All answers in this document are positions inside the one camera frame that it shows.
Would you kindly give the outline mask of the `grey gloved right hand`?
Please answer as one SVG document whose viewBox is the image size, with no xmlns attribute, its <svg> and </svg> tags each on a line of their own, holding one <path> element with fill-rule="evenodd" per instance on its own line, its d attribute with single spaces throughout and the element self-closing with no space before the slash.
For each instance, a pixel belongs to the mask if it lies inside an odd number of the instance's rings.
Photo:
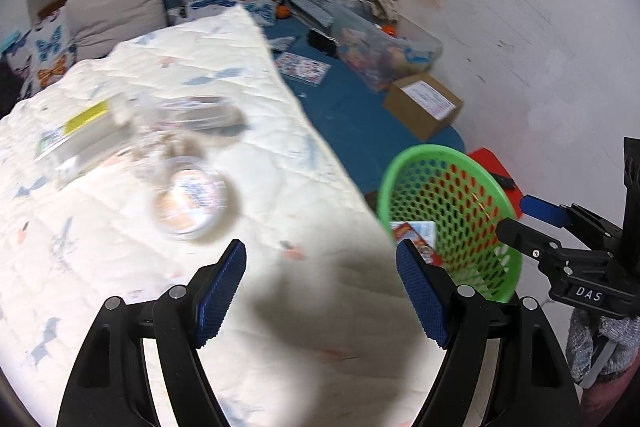
<svg viewBox="0 0 640 427">
<path fill-rule="evenodd" d="M 566 343 L 570 376 L 582 389 L 623 375 L 639 352 L 639 317 L 611 319 L 574 309 Z"/>
</svg>

